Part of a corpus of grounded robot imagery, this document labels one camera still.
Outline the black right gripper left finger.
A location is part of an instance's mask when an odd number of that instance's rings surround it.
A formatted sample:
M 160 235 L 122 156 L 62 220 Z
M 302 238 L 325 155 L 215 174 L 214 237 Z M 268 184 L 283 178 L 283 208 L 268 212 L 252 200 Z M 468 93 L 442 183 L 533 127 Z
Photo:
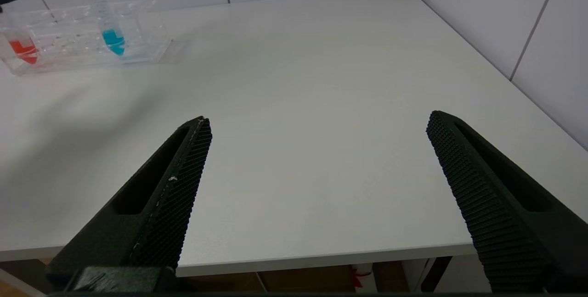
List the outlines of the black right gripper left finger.
M 176 269 L 212 142 L 187 121 L 46 267 L 55 291 L 174 291 Z

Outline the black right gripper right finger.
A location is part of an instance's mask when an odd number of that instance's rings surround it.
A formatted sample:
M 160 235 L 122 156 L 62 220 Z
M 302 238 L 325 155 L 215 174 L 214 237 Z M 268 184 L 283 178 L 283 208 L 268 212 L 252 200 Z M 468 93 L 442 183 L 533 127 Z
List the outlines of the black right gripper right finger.
M 462 119 L 426 128 L 494 293 L 586 293 L 587 223 Z

